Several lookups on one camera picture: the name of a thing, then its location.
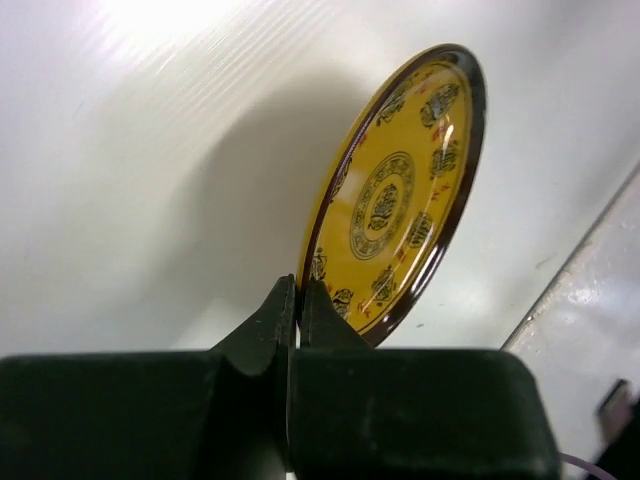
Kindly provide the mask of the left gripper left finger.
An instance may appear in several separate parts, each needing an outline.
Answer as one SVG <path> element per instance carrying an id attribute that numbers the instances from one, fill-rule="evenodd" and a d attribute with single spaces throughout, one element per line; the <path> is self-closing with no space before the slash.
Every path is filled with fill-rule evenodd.
<path id="1" fill-rule="evenodd" d="M 208 350 L 1 362 L 5 479 L 282 479 L 294 279 Z"/>

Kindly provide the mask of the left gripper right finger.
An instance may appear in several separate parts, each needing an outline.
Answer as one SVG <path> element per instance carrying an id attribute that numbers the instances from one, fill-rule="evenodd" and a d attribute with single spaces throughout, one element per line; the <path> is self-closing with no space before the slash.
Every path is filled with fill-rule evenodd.
<path id="1" fill-rule="evenodd" d="M 560 455 L 537 383 L 493 349 L 374 349 L 304 295 L 289 383 L 299 479 L 556 479 Z"/>

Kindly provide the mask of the yellow patterned plate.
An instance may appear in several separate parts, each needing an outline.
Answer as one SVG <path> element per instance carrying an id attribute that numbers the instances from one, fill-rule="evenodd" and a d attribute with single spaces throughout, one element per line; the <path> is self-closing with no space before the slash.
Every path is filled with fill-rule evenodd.
<path id="1" fill-rule="evenodd" d="M 482 151 L 487 94 L 466 47 L 421 51 L 378 88 L 321 183 L 297 284 L 322 282 L 371 346 L 408 316 L 449 247 Z"/>

